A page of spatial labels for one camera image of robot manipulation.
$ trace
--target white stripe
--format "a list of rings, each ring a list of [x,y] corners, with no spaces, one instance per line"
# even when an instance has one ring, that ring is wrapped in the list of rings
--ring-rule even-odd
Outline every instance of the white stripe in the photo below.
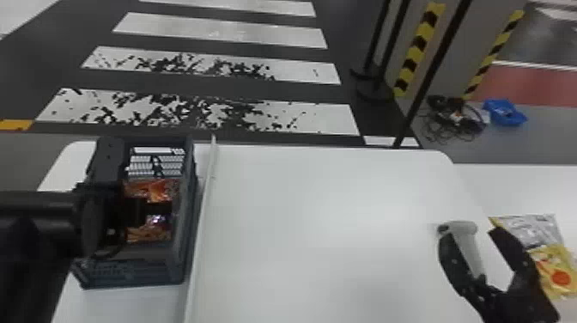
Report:
[[[193,52],[147,51],[107,46],[96,48],[82,67],[96,70],[235,76],[288,82],[341,83],[337,68],[331,63],[244,58]]]
[[[566,65],[523,63],[523,62],[511,62],[502,60],[496,60],[493,62],[493,64],[500,66],[526,67],[531,69],[542,69],[542,70],[565,70],[571,72],[577,71],[577,66],[566,66]]]
[[[549,8],[537,8],[537,11],[547,15],[549,18],[564,21],[577,21],[577,12],[575,11]]]
[[[314,17],[312,3],[284,0],[141,0],[145,3],[165,3],[185,6],[243,10],[266,14],[298,15]]]
[[[575,0],[529,0],[530,3],[559,4],[563,6],[577,6]]]
[[[115,33],[326,48],[320,29],[130,12]]]
[[[92,89],[61,89],[36,120],[359,135],[350,107],[345,104],[229,101],[173,94],[153,97]]]
[[[363,136],[363,138],[365,144],[369,146],[391,147],[395,143],[395,137]],[[419,148],[419,143],[413,137],[407,137],[403,139],[401,146]]]

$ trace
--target plastic basket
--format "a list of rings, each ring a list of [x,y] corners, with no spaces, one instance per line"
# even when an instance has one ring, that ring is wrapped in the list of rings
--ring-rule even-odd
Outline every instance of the plastic basket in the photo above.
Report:
[[[519,126],[527,121],[509,100],[486,100],[483,109],[489,111],[491,121],[498,125]]]
[[[198,215],[195,214],[197,195],[194,144],[184,138],[156,138],[143,142],[132,138],[102,138],[97,143],[88,166],[87,180],[124,180],[129,176],[144,176],[131,166],[134,147],[168,147],[183,149],[182,168],[170,167],[168,175],[156,167],[153,176],[179,177],[179,196],[173,200],[170,241],[155,241],[127,245],[115,257],[107,260],[77,259],[71,271],[84,289],[137,287],[182,283],[196,239]]]

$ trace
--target chip bag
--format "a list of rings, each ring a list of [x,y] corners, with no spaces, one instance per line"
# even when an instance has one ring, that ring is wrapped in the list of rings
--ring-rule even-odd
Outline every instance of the chip bag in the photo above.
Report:
[[[535,261],[551,299],[577,297],[577,271],[553,215],[495,216],[489,220],[514,235]]]

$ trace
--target robotic arm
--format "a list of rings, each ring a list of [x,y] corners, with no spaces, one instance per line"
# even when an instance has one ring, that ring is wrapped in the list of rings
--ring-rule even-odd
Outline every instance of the robotic arm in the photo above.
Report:
[[[144,221],[143,203],[119,182],[0,192],[0,321],[51,322],[72,260],[117,253],[125,228]]]

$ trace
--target white table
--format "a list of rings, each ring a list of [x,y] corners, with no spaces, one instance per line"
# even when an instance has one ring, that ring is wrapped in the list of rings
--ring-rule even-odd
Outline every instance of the white table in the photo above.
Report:
[[[85,165],[93,148],[69,146],[41,188],[82,180],[84,166],[59,165]],[[197,150],[202,165],[207,147]],[[459,168],[466,179],[483,178]],[[502,214],[483,204],[484,186],[494,185],[470,187],[483,213],[440,153],[219,146],[210,178],[193,283],[82,291],[69,277],[54,321],[477,322],[436,256],[436,225],[455,219],[479,225],[491,283],[504,289],[510,280],[483,234],[486,216]]]
[[[577,166],[456,165],[487,216],[554,213],[565,245],[577,252]],[[577,322],[577,299],[555,303]]]

